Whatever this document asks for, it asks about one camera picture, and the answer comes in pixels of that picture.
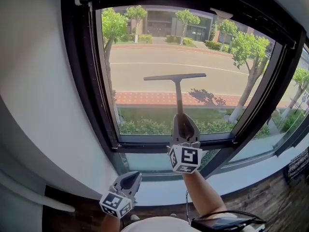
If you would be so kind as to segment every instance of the wooden floor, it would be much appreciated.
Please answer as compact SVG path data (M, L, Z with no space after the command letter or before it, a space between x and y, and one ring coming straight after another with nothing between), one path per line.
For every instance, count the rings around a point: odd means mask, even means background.
M46 189L46 196L70 204L75 213L66 213L49 207L43 209L43 232L97 232L104 217L98 201L74 196L53 188ZM230 210L250 212L267 220L266 231L309 232L309 185L304 179L293 181L288 186L281 172L255 185L223 196ZM155 216L186 218L185 204L136 207L132 214L141 219ZM189 205L189 217L197 217Z

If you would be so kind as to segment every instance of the green shrub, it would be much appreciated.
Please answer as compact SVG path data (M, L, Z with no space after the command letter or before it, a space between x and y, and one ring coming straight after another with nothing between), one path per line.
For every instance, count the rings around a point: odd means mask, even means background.
M304 120L302 111L290 111L286 119L283 121L281 132L287 132L288 130L294 131Z
M169 43L176 42L180 44L181 36L167 35L166 41Z
M218 120L213 122L195 121L195 123L201 134L230 132L234 127L234 124L231 124L225 120Z
M213 50L220 50L221 43L213 41L205 41L205 45Z
M236 52L236 48L232 47L230 54L234 54Z
M193 43L193 40L191 38L184 37L183 44L192 44L192 43Z
M234 124L225 120L213 122L195 121L201 134L222 133L232 131ZM137 121L123 122L119 126L121 134L124 135L171 135L171 124L157 123L151 119L141 119ZM267 125L264 125L254 138L263 138L269 135Z
M202 170L206 165L207 163L212 159L212 157L217 154L217 152L219 152L219 150L209 150L206 152L206 154L203 156L202 160L201 160L201 165L200 167L198 168L198 170Z
M229 46L228 46L227 44L225 44L225 45L223 46L223 51L224 51L224 52L228 52L228 47L229 47Z
M151 119L141 119L135 122L123 122L119 126L124 135L170 135L171 127L164 123L153 122Z
M123 36L120 38L120 40L121 40L121 41L124 41L124 42L129 41L130 39L131 39L131 35L130 35L130 34L125 34L125 35L123 35Z
M269 127L268 125L264 124L253 138L259 139L268 136L269 136Z
M138 36L139 40L146 41L147 43L152 43L153 37L151 34L141 34Z
M210 33L210 36L209 36L210 41L213 40L213 38L216 34L216 31L217 31L217 22L214 22L214 24L212 24L212 26L211 26L211 33Z

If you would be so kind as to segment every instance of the window sill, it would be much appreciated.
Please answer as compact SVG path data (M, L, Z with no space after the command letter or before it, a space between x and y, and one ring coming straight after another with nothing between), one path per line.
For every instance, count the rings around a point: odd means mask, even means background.
M303 152L308 145L309 135L307 135L295 148L289 148L279 157L273 156L240 169L215 174L207 181L220 195L238 191L279 171L286 166L291 159ZM136 194L136 200L138 201L138 206L181 204L185 203L185 193L186 187L183 180L142 182L139 192Z

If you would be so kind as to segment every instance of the building facade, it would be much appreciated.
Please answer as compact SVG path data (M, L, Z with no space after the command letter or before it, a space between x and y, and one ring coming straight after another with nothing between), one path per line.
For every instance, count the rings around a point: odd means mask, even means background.
M114 10L119 13L125 13L128 6L115 7ZM180 20L177 19L175 13L183 10L181 7L173 6L161 6L161 5L143 5L143 8L147 11L146 17L140 21L138 27L138 34L151 34L153 37L166 37L167 35L181 36L183 32L183 25ZM194 41L202 41L210 39L211 26L213 23L219 25L225 18L198 10L189 10L193 15L197 15L200 19L198 25L188 25L185 33L185 37L191 38ZM269 40L269 46L267 51L271 52L275 41L268 36L254 30L242 23L234 21L238 31L248 34L254 34L256 36L264 36ZM127 31L133 32L136 26L134 19L129 19L127 22ZM222 42L224 34L219 30L215 32L215 36L212 39L214 42ZM230 44L233 36L229 35L225 39L225 44Z
M116 7L114 10L119 13L125 13L126 8L125 6ZM183 25L181 21L176 18L175 13L179 10L183 10L183 8L159 5L144 5L143 8L147 11L147 15L140 22L139 34L151 34L153 37L182 35ZM194 41L208 40L214 15L197 10L190 10L190 12L199 17L200 23L198 25L188 25L185 37L189 37ZM135 25L135 20L130 19L128 21L127 30L132 32Z

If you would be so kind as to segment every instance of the road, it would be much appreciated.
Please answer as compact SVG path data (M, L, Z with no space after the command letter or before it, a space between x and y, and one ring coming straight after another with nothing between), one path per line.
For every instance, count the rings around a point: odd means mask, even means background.
M175 92L172 81L144 81L146 76L205 73L207 77L186 79L182 92L205 89L213 94L242 95L248 80L245 65L238 69L233 59L216 54L205 54L174 49L112 49L112 88L117 92ZM262 78L259 78L250 96L253 96ZM290 84L283 97L290 101L296 87Z

